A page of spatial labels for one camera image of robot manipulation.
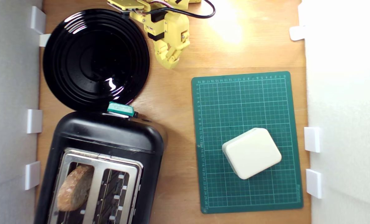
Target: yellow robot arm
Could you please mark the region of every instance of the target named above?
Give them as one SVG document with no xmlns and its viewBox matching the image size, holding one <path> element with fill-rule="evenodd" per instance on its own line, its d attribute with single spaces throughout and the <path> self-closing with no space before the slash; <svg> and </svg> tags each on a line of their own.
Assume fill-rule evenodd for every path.
<svg viewBox="0 0 370 224">
<path fill-rule="evenodd" d="M 189 3 L 198 3 L 201 0 L 107 1 L 117 10 L 129 13 L 131 18 L 144 25 L 145 32 L 153 40 L 155 56 L 163 67 L 172 69 L 178 64 L 179 56 L 190 44 L 189 19 L 184 14 L 165 11 L 166 8 L 161 10 L 161 6 L 172 7 L 178 11 L 188 9 Z M 152 10 L 155 9 L 160 9 L 160 11 L 152 14 L 154 12 Z"/>
</svg>

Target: black cable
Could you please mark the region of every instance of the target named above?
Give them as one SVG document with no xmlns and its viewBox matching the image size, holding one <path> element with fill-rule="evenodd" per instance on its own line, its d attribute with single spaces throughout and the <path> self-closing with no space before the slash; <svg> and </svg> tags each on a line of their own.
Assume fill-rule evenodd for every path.
<svg viewBox="0 0 370 224">
<path fill-rule="evenodd" d="M 159 12 L 163 12 L 163 11 L 171 11 L 171 12 L 181 13 L 181 14 L 184 14 L 184 15 L 187 15 L 187 16 L 190 16 L 190 17 L 195 17 L 195 18 L 198 18 L 198 19 L 208 19 L 208 18 L 211 18 L 215 15 L 215 7 L 209 0 L 204 0 L 204 1 L 207 2 L 207 4 L 209 4 L 212 8 L 212 13 L 209 14 L 209 15 L 206 15 L 206 16 L 194 14 L 194 13 L 191 13 L 191 12 L 187 12 L 187 11 L 183 11 L 183 10 L 179 10 L 179 9 L 175 9 L 175 8 L 169 8 L 169 7 L 153 9 L 149 12 L 145 12 L 144 14 L 155 14 L 155 13 L 159 13 Z"/>
</svg>

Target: white cube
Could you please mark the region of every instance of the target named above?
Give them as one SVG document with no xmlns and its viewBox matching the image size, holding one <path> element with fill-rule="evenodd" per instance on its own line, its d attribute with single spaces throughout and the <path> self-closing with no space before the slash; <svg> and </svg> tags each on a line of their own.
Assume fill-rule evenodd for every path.
<svg viewBox="0 0 370 224">
<path fill-rule="evenodd" d="M 222 145 L 222 151 L 234 172 L 242 179 L 280 162 L 280 154 L 268 130 L 251 129 Z"/>
</svg>

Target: green tag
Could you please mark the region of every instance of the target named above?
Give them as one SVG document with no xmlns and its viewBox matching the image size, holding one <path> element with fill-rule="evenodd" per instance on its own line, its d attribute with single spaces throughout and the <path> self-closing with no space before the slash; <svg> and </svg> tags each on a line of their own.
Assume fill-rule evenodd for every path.
<svg viewBox="0 0 370 224">
<path fill-rule="evenodd" d="M 109 102 L 108 112 L 113 112 L 122 115 L 134 116 L 134 108 L 132 106 Z"/>
</svg>

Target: white bracket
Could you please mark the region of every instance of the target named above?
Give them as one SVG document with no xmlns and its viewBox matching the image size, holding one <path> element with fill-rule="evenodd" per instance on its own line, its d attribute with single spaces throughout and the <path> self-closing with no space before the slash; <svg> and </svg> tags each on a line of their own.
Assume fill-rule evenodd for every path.
<svg viewBox="0 0 370 224">
<path fill-rule="evenodd" d="M 46 14 L 36 6 L 32 6 L 32 16 L 30 20 L 30 28 L 35 30 L 38 34 L 45 32 Z"/>
<path fill-rule="evenodd" d="M 320 129 L 304 127 L 305 150 L 320 153 Z"/>
<path fill-rule="evenodd" d="M 47 45 L 48 39 L 50 38 L 51 34 L 41 34 L 40 35 L 40 45 L 39 47 L 45 47 Z"/>
<path fill-rule="evenodd" d="M 290 39 L 293 41 L 302 40 L 306 36 L 307 23 L 307 9 L 306 2 L 303 1 L 298 5 L 298 26 L 292 26 L 289 29 Z"/>
<path fill-rule="evenodd" d="M 40 161 L 26 165 L 25 169 L 25 190 L 30 190 L 40 184 Z"/>
<path fill-rule="evenodd" d="M 307 193 L 321 199 L 322 198 L 322 175 L 311 169 L 306 169 Z"/>
<path fill-rule="evenodd" d="M 43 111 L 27 110 L 27 130 L 26 133 L 40 133 L 43 129 Z"/>
</svg>

